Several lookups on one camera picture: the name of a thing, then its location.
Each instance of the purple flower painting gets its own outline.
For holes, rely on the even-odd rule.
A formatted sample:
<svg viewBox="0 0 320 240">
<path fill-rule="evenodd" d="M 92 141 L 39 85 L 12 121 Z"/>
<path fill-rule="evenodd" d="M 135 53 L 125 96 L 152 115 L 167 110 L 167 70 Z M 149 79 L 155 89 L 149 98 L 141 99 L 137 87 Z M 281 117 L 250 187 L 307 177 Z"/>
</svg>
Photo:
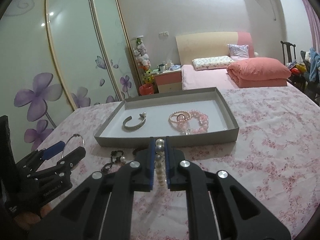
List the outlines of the purple flower painting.
<svg viewBox="0 0 320 240">
<path fill-rule="evenodd" d="M 24 141 L 26 143 L 32 143 L 31 151 L 36 150 L 39 145 L 48 137 L 50 133 L 52 133 L 53 129 L 47 129 L 48 121 L 47 120 L 39 120 L 37 122 L 36 130 L 35 129 L 27 129 L 24 133 Z"/>
<path fill-rule="evenodd" d="M 122 91 L 124 93 L 127 93 L 127 95 L 129 96 L 128 88 L 131 88 L 131 85 L 132 85 L 131 82 L 129 81 L 129 76 L 125 75 L 125 77 L 121 77 L 120 83 L 123 85 Z"/>
<path fill-rule="evenodd" d="M 112 60 L 110 60 L 110 63 L 111 63 L 111 66 L 112 66 L 112 67 L 114 67 L 114 68 L 119 68 L 119 65 L 118 65 L 118 64 L 113 65 Z"/>
<path fill-rule="evenodd" d="M 112 102 L 118 102 L 119 99 L 117 98 L 117 96 L 113 97 L 113 96 L 108 96 L 106 103 L 112 103 Z"/>
<path fill-rule="evenodd" d="M 85 97 L 87 93 L 88 90 L 84 87 L 79 87 L 76 95 L 74 93 L 71 93 L 73 101 L 78 108 L 90 106 L 91 99 Z"/>
<path fill-rule="evenodd" d="M 21 89 L 17 92 L 14 98 L 14 106 L 22 107 L 30 104 L 27 120 L 34 122 L 39 120 L 44 115 L 47 116 L 54 128 L 56 125 L 53 123 L 48 114 L 48 105 L 46 101 L 57 101 L 62 95 L 62 86 L 60 84 L 50 85 L 53 79 L 51 73 L 40 73 L 33 78 L 32 88 Z"/>
<path fill-rule="evenodd" d="M 106 63 L 104 62 L 102 57 L 97 56 L 96 63 L 97 63 L 96 68 L 99 67 L 102 69 L 107 69 Z"/>
</svg>

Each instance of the pink pearl bracelet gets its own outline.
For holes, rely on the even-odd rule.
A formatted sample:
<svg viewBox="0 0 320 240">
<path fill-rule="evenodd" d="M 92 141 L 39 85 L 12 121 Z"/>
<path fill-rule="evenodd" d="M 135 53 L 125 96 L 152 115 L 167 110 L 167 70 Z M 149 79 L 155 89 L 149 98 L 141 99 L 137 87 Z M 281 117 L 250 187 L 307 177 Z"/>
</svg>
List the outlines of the pink pearl bracelet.
<svg viewBox="0 0 320 240">
<path fill-rule="evenodd" d="M 191 129 L 189 120 L 192 118 L 199 120 L 199 129 Z M 190 135 L 190 134 L 200 134 L 208 132 L 209 128 L 209 117 L 206 114 L 201 113 L 197 110 L 188 111 L 177 111 L 170 115 L 169 117 L 170 125 L 177 131 L 179 131 L 183 135 Z"/>
</svg>

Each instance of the sliding wardrobe door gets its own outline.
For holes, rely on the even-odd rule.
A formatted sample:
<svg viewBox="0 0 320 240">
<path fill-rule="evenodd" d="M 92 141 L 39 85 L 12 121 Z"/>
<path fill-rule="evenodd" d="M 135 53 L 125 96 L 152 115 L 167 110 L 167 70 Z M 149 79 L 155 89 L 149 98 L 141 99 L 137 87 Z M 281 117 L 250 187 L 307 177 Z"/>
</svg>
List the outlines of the sliding wardrobe door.
<svg viewBox="0 0 320 240">
<path fill-rule="evenodd" d="M 48 0 L 53 48 L 78 108 L 118 101 L 103 59 L 89 0 Z"/>
<path fill-rule="evenodd" d="M 94 0 L 98 23 L 111 69 L 125 98 L 138 95 L 132 72 L 134 64 L 124 35 L 116 0 Z"/>
<path fill-rule="evenodd" d="M 0 116 L 9 117 L 16 162 L 72 113 L 52 60 L 44 4 L 12 0 L 0 20 Z"/>
</svg>

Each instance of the cup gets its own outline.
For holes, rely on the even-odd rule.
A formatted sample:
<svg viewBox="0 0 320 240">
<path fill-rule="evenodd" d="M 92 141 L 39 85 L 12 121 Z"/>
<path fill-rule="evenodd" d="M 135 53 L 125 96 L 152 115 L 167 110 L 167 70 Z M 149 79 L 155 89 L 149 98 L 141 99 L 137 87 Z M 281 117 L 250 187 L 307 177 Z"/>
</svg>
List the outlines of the cup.
<svg viewBox="0 0 320 240">
<path fill-rule="evenodd" d="M 163 72 L 165 70 L 165 65 L 159 66 L 160 72 Z"/>
</svg>

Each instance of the white pillow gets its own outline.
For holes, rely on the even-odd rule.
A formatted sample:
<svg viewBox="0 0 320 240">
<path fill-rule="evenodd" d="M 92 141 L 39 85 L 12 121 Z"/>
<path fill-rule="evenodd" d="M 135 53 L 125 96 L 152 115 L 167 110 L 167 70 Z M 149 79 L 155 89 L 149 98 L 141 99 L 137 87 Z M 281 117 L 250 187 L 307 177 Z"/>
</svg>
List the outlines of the white pillow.
<svg viewBox="0 0 320 240">
<path fill-rule="evenodd" d="M 249 45 L 228 44 L 230 57 L 233 60 L 242 60 L 249 58 Z"/>
<path fill-rule="evenodd" d="M 235 62 L 229 56 L 196 58 L 192 61 L 196 71 L 206 69 L 226 68 Z"/>
</svg>

